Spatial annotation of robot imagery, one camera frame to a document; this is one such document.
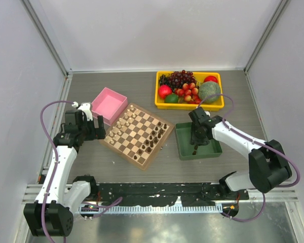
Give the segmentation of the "green piece tray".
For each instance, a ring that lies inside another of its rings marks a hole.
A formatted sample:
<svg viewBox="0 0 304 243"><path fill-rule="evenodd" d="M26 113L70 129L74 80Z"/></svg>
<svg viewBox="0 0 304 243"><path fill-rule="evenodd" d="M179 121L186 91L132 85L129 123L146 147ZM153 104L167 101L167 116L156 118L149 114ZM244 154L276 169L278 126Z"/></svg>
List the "green piece tray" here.
<svg viewBox="0 0 304 243"><path fill-rule="evenodd" d="M178 155L182 161L216 158L222 155L222 147L216 140L211 140L208 145L199 146L197 154L192 155L195 145L191 145L191 123L176 124L175 135Z"/></svg>

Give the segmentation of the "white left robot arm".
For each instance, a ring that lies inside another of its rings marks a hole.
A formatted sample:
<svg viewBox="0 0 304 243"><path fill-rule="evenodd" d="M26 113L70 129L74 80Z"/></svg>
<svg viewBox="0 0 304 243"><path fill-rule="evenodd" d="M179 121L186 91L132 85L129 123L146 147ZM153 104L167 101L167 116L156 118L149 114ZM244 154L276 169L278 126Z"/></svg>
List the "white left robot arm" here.
<svg viewBox="0 0 304 243"><path fill-rule="evenodd" d="M49 242L53 237L66 238L73 228L75 215L84 201L94 201L98 187L92 176L81 176L66 190L70 169L85 141L104 139L103 116L97 116L94 125L91 103L71 103L73 109L65 112L65 122L60 132L52 138L52 159L44 183L34 202L27 203L23 214L33 236L44 236Z"/></svg>

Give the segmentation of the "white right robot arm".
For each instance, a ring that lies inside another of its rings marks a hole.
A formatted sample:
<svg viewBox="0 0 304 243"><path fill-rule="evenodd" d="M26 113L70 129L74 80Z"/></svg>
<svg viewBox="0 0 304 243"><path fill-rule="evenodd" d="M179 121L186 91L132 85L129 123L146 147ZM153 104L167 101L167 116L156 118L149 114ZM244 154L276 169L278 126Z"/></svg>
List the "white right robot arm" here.
<svg viewBox="0 0 304 243"><path fill-rule="evenodd" d="M247 172L232 172L219 180L219 194L231 199L242 189L257 189L267 193L281 186L292 176L292 170L281 144L254 138L232 126L221 116L210 117L198 107L189 114L192 120L191 143L207 145L210 141L222 142L248 160Z"/></svg>

